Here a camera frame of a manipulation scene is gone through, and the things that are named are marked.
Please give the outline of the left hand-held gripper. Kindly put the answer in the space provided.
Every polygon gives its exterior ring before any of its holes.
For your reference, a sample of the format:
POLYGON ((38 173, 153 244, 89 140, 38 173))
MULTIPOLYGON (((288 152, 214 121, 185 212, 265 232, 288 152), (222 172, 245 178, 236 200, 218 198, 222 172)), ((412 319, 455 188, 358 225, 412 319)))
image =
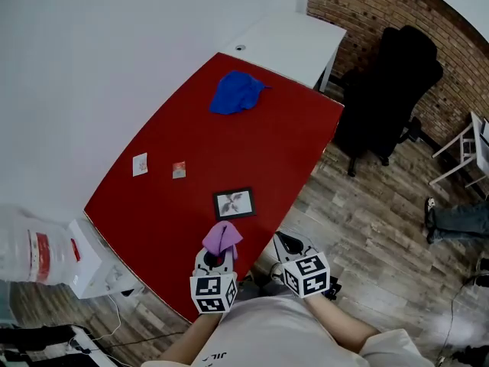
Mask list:
POLYGON ((196 256, 190 291, 200 314, 228 313, 238 293, 233 249, 214 256, 203 248, 196 256))

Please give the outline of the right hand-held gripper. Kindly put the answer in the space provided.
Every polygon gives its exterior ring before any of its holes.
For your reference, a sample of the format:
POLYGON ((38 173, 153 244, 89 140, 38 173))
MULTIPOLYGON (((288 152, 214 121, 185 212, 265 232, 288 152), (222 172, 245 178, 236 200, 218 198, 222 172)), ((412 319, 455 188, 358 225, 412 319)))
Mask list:
POLYGON ((299 233, 276 231, 273 243, 283 282, 297 297, 305 298, 329 290, 329 263, 310 239, 299 233))

